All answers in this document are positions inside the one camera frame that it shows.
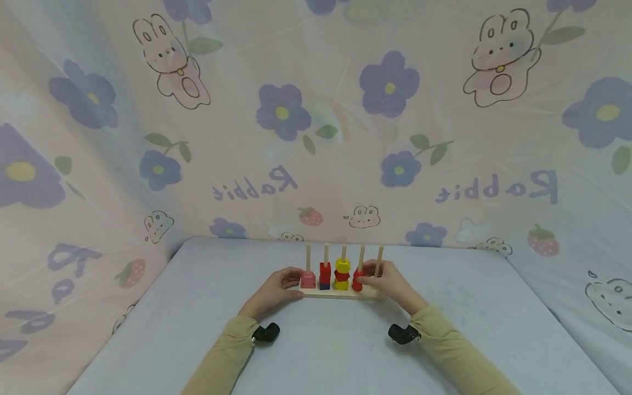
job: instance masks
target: left hand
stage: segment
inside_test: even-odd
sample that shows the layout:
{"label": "left hand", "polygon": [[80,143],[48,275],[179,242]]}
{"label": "left hand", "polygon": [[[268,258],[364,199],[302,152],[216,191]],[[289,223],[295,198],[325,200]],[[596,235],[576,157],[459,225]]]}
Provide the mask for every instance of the left hand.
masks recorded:
{"label": "left hand", "polygon": [[305,270],[297,267],[286,267],[272,273],[261,288],[243,305],[239,315],[259,321],[266,311],[279,303],[302,299],[301,291],[288,288],[297,286],[304,273]]}

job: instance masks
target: white table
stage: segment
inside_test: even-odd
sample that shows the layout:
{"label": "white table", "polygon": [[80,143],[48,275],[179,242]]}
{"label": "white table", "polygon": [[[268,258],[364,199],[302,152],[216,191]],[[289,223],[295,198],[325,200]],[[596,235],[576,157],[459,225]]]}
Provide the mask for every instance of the white table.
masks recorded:
{"label": "white table", "polygon": [[[313,263],[323,244],[312,243]],[[330,261],[340,254],[332,245]],[[359,246],[348,247],[357,262]],[[365,259],[377,255],[367,246]],[[527,394],[617,391],[498,254],[386,246],[413,287]],[[177,395],[224,324],[274,270],[304,266],[304,243],[188,240],[69,395]],[[264,321],[281,334],[257,346],[233,394],[457,394],[418,342],[398,346],[392,301],[303,299]]]}

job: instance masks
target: forearm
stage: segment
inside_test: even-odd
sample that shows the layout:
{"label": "forearm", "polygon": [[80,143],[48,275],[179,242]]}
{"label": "forearm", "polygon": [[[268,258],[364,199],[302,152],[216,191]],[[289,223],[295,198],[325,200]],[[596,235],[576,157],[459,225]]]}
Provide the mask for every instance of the forearm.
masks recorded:
{"label": "forearm", "polygon": [[464,395],[520,395],[498,368],[458,332],[435,307],[410,317],[428,354]]}
{"label": "forearm", "polygon": [[250,317],[230,320],[181,395],[229,395],[254,347],[252,334],[257,327]]}

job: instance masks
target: strawberry print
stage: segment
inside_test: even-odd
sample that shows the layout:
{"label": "strawberry print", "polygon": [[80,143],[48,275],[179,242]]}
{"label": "strawberry print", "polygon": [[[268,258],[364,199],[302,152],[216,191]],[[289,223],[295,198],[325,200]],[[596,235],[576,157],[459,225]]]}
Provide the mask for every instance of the strawberry print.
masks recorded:
{"label": "strawberry print", "polygon": [[145,260],[136,259],[125,266],[114,279],[119,281],[119,285],[123,289],[130,289],[140,282],[145,274]]}
{"label": "strawberry print", "polygon": [[533,251],[543,257],[552,257],[559,253],[559,244],[553,232],[542,229],[538,224],[535,224],[535,229],[529,231],[526,240]]}
{"label": "strawberry print", "polygon": [[309,226],[318,226],[322,224],[323,217],[318,210],[315,210],[313,207],[307,207],[306,209],[298,209],[300,213],[298,217],[301,219],[301,222],[305,225]]}

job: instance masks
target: hand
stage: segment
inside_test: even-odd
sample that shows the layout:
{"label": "hand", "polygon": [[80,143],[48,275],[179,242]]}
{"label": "hand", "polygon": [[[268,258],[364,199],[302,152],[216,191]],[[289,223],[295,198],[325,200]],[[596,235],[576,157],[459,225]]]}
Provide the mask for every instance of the hand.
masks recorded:
{"label": "hand", "polygon": [[305,271],[297,267],[286,267],[276,271],[255,292],[241,308],[239,315],[245,315],[259,321],[263,314],[281,302],[299,300],[303,293],[295,289]]}
{"label": "hand", "polygon": [[381,277],[378,277],[375,273],[376,262],[376,260],[372,259],[362,264],[364,276],[358,277],[360,284],[379,289],[386,296],[397,302],[410,315],[428,307],[428,303],[408,284],[408,281],[404,279],[391,261],[382,261],[380,266]]}

